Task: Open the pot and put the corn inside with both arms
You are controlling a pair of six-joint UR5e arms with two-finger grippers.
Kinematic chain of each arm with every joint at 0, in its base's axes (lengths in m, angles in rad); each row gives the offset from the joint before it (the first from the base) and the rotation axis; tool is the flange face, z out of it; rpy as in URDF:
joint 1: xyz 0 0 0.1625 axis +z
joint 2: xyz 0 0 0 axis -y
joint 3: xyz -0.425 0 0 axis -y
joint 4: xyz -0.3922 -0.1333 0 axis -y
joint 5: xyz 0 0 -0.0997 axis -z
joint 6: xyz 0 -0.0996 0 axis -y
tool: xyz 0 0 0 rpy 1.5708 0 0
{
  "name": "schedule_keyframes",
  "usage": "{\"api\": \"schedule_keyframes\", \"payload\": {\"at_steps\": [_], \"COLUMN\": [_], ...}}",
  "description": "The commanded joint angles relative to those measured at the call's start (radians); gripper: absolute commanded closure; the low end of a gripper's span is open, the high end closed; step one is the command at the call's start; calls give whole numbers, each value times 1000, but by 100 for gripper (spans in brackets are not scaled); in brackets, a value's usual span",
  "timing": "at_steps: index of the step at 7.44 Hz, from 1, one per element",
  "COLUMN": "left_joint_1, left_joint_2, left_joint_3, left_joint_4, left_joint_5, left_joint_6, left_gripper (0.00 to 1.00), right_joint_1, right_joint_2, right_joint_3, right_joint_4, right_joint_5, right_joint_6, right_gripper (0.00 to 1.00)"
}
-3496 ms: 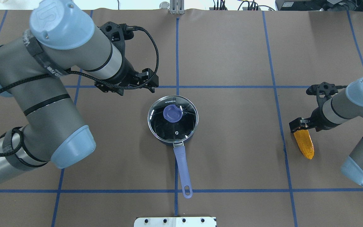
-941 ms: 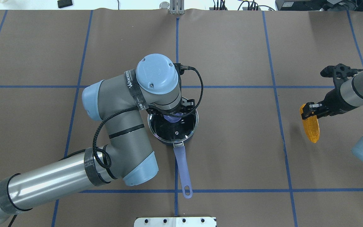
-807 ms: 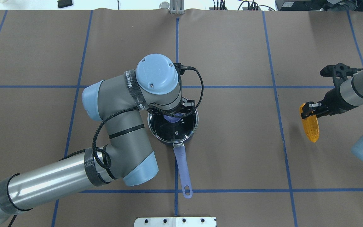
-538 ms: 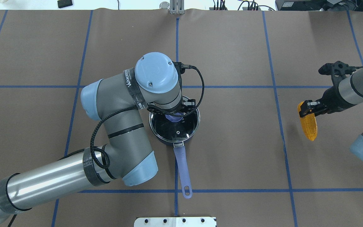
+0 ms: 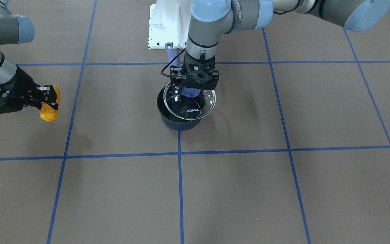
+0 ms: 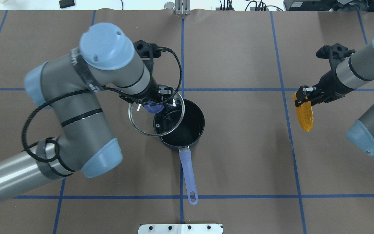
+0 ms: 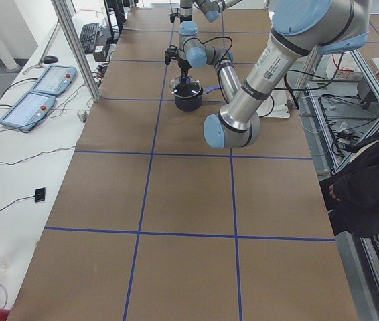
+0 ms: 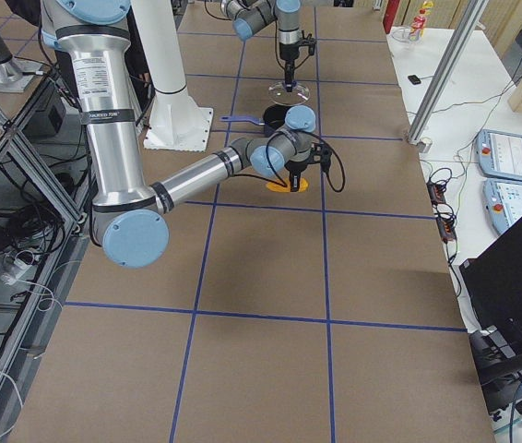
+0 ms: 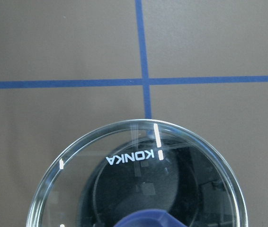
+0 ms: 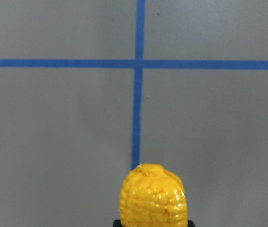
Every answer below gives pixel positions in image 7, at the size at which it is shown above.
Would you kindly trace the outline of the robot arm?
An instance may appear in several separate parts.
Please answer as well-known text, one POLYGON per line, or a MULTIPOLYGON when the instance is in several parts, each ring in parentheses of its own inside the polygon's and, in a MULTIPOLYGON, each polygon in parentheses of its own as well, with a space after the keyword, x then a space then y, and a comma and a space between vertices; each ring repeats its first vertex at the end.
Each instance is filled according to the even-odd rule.
POLYGON ((192 9, 196 6, 211 23, 219 18, 221 12, 240 3, 240 0, 181 0, 176 12, 172 11, 170 21, 173 23, 175 18, 181 22, 192 20, 192 9))
POLYGON ((182 1, 179 8, 179 60, 193 68, 214 66, 228 101, 204 121, 205 141, 217 149, 242 148, 257 140, 257 110, 298 58, 313 50, 337 54, 361 48, 369 34, 370 1, 277 1, 267 46, 240 82, 232 55, 198 39, 193 5, 213 22, 235 1, 182 1))

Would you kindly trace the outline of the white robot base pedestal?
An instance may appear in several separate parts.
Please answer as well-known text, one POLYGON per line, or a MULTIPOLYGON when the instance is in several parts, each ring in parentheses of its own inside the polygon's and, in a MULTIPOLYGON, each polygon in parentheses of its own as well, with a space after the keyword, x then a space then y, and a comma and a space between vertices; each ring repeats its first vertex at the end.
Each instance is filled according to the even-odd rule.
POLYGON ((289 118, 286 91, 274 90, 272 98, 267 98, 257 110, 259 116, 267 118, 289 118))

